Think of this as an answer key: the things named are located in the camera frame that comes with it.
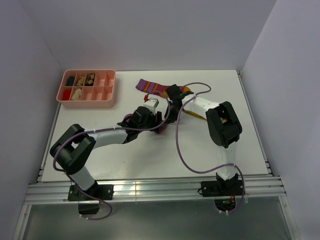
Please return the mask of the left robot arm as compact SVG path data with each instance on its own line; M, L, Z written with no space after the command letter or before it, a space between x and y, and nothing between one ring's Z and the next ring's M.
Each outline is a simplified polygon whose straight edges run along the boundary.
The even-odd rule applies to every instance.
M108 145L127 144L145 129L157 131L161 122L160 111L152 112L149 108L140 106L107 131L86 130L75 123L51 147L49 153L79 186L79 194L86 200L91 200L98 193L97 181L85 166L91 152Z

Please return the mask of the brown yellow argyle sock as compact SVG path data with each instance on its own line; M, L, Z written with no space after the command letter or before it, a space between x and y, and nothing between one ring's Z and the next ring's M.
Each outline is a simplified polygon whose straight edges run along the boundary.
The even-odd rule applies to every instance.
M94 73L90 73L85 79L85 86L93 86L95 82L96 75Z

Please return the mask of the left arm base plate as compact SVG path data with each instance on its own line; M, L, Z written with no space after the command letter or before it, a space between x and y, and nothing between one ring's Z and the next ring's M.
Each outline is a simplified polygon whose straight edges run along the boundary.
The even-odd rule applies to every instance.
M93 201L94 198L100 200L112 200L114 193L114 185L113 184L96 184L93 185L87 191L81 192L81 188L77 185L71 185L69 188L69 193L67 200L69 202L82 202L82 201Z

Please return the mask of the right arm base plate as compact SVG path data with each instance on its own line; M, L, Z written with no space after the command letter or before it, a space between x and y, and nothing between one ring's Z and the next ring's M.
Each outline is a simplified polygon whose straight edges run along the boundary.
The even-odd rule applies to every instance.
M203 197L231 197L241 196L243 194L243 184L241 180L233 183L226 181L202 181L197 192Z

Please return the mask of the maroon sock purple toe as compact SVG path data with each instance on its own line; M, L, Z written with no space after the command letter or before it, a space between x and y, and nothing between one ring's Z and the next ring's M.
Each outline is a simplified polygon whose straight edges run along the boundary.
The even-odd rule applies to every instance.
M146 121L140 126L138 126L138 124L134 122L136 116L136 113L127 114L123 118L123 121L121 123L123 123L124 127L135 129L150 129L153 127L157 127L153 130L149 130L150 132L154 132L156 134L161 134L168 126L167 123L163 123L161 126L159 126L160 123L163 121L162 113L160 111L158 111L156 114L151 113L149 116L143 116L142 120L146 119Z

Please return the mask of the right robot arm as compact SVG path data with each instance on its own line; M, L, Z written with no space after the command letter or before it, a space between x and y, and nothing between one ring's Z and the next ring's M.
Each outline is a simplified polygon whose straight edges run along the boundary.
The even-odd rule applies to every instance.
M222 195L229 194L234 188L231 179L239 172L239 168L236 167L236 148L243 131L232 104L228 101L213 102L199 97L192 91L183 92L175 84L168 87L165 92L171 101L167 120L169 123L176 122L175 143L182 163L186 165L180 151L178 133L180 117L185 111L206 120L209 135L221 152L221 163L212 169L212 171L217 171L216 175L221 178L216 183L216 189Z

